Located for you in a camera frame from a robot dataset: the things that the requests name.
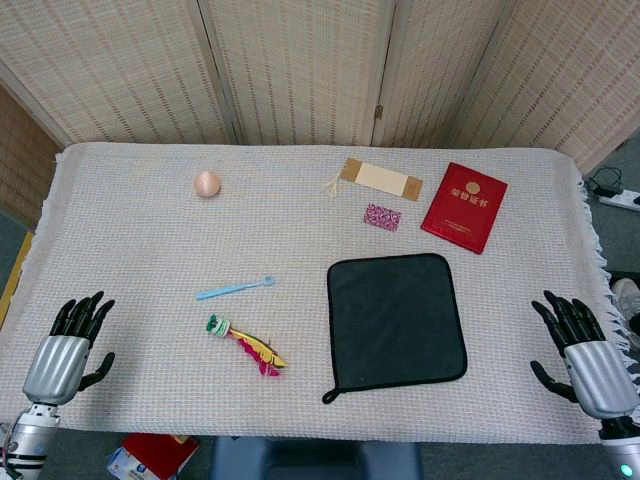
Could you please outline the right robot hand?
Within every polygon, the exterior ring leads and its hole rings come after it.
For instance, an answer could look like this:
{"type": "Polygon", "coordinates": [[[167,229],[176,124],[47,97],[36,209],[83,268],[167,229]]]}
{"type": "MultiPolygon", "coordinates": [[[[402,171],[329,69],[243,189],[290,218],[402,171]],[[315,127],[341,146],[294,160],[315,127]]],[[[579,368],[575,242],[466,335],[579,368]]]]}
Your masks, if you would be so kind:
{"type": "Polygon", "coordinates": [[[532,301],[563,360],[567,384],[553,379],[537,361],[530,367],[550,392],[578,404],[590,417],[611,420],[631,415],[639,393],[614,343],[609,341],[591,309],[578,299],[567,300],[549,290],[548,304],[532,301]]]}

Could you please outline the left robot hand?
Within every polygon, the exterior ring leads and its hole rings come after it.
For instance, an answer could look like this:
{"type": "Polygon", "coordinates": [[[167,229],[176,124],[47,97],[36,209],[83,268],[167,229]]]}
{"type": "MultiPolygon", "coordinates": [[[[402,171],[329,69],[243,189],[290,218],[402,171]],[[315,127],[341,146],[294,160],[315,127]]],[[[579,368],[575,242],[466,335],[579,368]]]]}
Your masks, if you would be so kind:
{"type": "Polygon", "coordinates": [[[57,313],[48,336],[40,343],[22,391],[33,403],[65,405],[77,393],[101,382],[116,354],[109,352],[92,373],[85,367],[113,300],[99,291],[91,297],[67,301],[57,313]]]}

